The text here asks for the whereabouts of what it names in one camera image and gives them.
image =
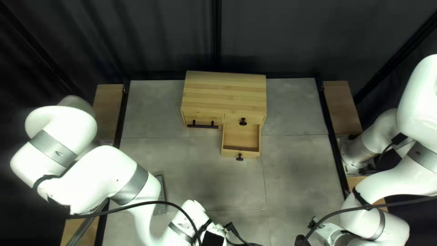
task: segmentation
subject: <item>black knob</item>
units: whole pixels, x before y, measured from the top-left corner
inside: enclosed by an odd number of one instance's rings
[[[237,161],[242,161],[242,160],[244,160],[243,158],[241,158],[241,155],[242,155],[242,154],[238,154],[238,157],[236,158]]]
[[[246,118],[241,118],[240,126],[245,126],[245,125],[247,125],[247,122],[246,122],[245,120],[246,120]]]

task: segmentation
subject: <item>black drawer pull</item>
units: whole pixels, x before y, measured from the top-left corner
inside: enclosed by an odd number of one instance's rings
[[[197,128],[212,128],[212,129],[218,129],[219,126],[214,126],[214,121],[211,121],[211,125],[196,125],[196,120],[193,120],[193,124],[188,124],[187,127],[197,127]]]
[[[246,122],[245,120],[246,120],[246,118],[241,118],[240,126],[245,126],[245,125],[247,125],[247,122]]]
[[[243,154],[238,154],[238,157],[236,158],[236,160],[237,160],[237,161],[242,161],[242,160],[244,160],[243,158],[241,158],[242,155],[243,155]]]

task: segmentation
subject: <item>drawer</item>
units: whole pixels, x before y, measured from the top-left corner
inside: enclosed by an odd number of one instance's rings
[[[222,156],[258,158],[261,148],[260,125],[223,124]]]
[[[262,125],[264,121],[264,115],[225,114],[225,123],[239,124],[241,118],[244,118],[247,125]]]
[[[194,127],[193,120],[195,120],[195,126],[199,128],[208,128],[211,126],[211,121],[214,121],[214,126],[218,126],[221,129],[223,126],[223,114],[211,113],[211,112],[194,112],[194,111],[182,111],[184,116],[185,126]]]

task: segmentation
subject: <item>cabinet top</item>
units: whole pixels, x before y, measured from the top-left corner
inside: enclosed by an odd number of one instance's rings
[[[181,109],[265,115],[266,76],[187,71]]]

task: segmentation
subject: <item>wooden drawer cabinet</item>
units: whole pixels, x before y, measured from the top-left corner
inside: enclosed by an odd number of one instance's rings
[[[187,127],[223,129],[222,156],[260,156],[265,75],[187,71],[180,109]]]

